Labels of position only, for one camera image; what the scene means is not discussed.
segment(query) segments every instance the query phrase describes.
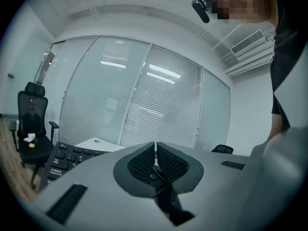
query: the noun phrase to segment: man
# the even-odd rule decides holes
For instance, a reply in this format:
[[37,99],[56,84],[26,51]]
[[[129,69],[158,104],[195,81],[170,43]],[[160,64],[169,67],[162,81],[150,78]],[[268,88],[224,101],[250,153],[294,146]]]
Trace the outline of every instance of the man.
[[[297,62],[306,41],[303,15],[305,0],[205,0],[218,19],[235,19],[248,23],[270,22],[276,28],[270,74],[273,92]],[[289,122],[273,95],[272,127],[267,141],[288,130]]]

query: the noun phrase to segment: desk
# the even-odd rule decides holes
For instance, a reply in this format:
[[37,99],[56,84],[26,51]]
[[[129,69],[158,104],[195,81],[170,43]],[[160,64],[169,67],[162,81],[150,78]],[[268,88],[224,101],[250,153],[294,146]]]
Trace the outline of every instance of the desk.
[[117,144],[110,143],[108,141],[101,140],[97,137],[93,137],[87,141],[76,144],[75,146],[81,147],[84,149],[95,150],[95,151],[105,151],[105,152],[115,152],[125,148],[125,146],[120,146]]

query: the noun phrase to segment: chair headrest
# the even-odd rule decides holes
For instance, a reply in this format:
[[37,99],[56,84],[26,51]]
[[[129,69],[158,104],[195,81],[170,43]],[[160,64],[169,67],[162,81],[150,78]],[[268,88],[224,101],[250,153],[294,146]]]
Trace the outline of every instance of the chair headrest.
[[40,86],[38,84],[28,82],[25,92],[31,93],[31,94],[36,94],[39,96],[44,97],[45,96],[45,88],[43,86]]

